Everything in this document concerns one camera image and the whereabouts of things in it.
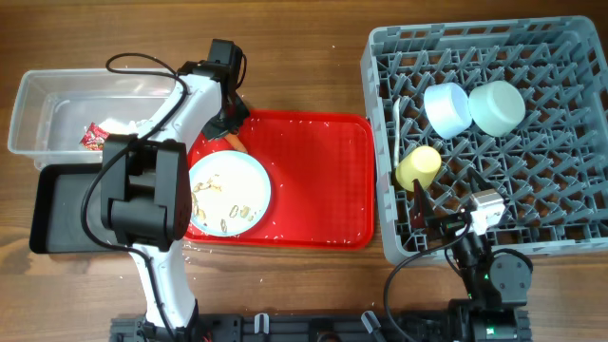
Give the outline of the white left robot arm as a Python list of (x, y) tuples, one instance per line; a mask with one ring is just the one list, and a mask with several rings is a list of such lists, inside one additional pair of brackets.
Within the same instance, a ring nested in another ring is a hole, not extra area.
[(238, 96), (246, 68), (242, 49), (221, 39), (207, 58), (167, 66), (161, 76), (175, 83), (170, 96), (141, 132), (106, 138), (102, 168), (85, 192), (85, 234), (136, 263), (147, 305), (137, 334), (145, 341), (204, 337), (181, 255), (193, 209), (187, 156), (199, 136), (221, 139), (248, 118)]

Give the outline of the light blue bowl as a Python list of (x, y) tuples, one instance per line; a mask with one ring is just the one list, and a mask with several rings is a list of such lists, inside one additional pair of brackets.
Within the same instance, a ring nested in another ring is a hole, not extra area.
[(451, 139), (472, 124), (468, 96), (455, 83), (429, 86), (424, 93), (424, 108), (432, 129), (443, 139)]

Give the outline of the blue plate with rice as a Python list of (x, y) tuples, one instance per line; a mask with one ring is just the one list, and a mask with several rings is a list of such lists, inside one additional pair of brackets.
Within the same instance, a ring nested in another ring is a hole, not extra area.
[(211, 153), (189, 171), (191, 224), (197, 233), (239, 236), (263, 218), (272, 187), (264, 167), (252, 156), (231, 150)]

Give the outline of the orange carrot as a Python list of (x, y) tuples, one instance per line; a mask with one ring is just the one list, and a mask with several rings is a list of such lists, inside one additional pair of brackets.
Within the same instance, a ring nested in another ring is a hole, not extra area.
[(224, 139), (238, 152), (241, 153), (248, 153), (247, 148), (245, 147), (245, 145), (241, 142), (241, 140), (238, 138), (238, 136), (236, 134), (232, 134), (229, 133), (227, 134)]

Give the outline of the red snack wrapper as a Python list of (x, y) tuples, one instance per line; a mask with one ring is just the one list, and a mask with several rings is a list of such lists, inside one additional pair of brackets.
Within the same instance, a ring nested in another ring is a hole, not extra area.
[(103, 130), (95, 123), (91, 123), (80, 140), (80, 145), (91, 151), (101, 151), (109, 132)]

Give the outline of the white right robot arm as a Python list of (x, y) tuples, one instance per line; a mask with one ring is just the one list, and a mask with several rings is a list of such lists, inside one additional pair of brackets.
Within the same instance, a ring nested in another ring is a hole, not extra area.
[(529, 341), (531, 331), (527, 304), (533, 263), (513, 249), (494, 251), (486, 231), (501, 222), (506, 200), (481, 175), (469, 169), (472, 193), (465, 207), (440, 216), (431, 208), (421, 182), (413, 182), (412, 226), (426, 229), (441, 249), (450, 266), (464, 282), (466, 299), (452, 299), (438, 313), (441, 325), (428, 329), (439, 341)]

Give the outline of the green bowl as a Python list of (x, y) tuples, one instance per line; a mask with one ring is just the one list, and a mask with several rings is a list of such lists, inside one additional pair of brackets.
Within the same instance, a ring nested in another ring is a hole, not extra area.
[(506, 81), (494, 81), (474, 88), (469, 94), (468, 106), (473, 122), (493, 137), (509, 134), (525, 115), (523, 96)]

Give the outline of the white tissue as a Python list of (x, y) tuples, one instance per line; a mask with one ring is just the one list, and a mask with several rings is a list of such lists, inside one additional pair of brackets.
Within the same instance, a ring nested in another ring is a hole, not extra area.
[(98, 123), (98, 126), (108, 134), (119, 134), (119, 135), (131, 135), (137, 134), (141, 126), (147, 123), (147, 120), (141, 121), (129, 121), (128, 123), (122, 123), (115, 119), (108, 118), (102, 123)]

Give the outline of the white plastic spoon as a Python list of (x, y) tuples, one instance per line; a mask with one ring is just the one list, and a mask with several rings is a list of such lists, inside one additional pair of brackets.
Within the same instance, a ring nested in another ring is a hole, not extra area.
[(392, 107), (392, 117), (394, 120), (394, 144), (393, 144), (393, 151), (392, 151), (392, 156), (393, 156), (393, 161), (392, 161), (392, 166), (394, 169), (396, 169), (399, 165), (400, 162), (400, 103), (401, 103), (401, 98), (398, 97), (394, 103), (393, 103), (393, 107)]

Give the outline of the yellow plastic cup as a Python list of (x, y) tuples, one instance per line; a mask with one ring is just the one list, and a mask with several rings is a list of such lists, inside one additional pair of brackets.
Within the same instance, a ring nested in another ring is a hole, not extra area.
[(442, 158), (439, 152), (427, 145), (413, 149), (395, 170), (397, 182), (407, 191), (414, 191), (414, 181), (418, 180), (423, 189), (433, 183), (440, 167)]

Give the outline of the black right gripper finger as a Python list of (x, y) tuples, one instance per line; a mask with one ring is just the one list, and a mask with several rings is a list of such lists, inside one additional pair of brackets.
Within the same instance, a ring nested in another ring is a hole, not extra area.
[(467, 169), (467, 176), (469, 177), (469, 185), (473, 193), (483, 191), (496, 192), (496, 188), (486, 181), (474, 168)]
[(412, 214), (414, 221), (425, 221), (434, 216), (434, 211), (428, 200), (427, 191), (418, 179), (413, 181), (414, 204)]

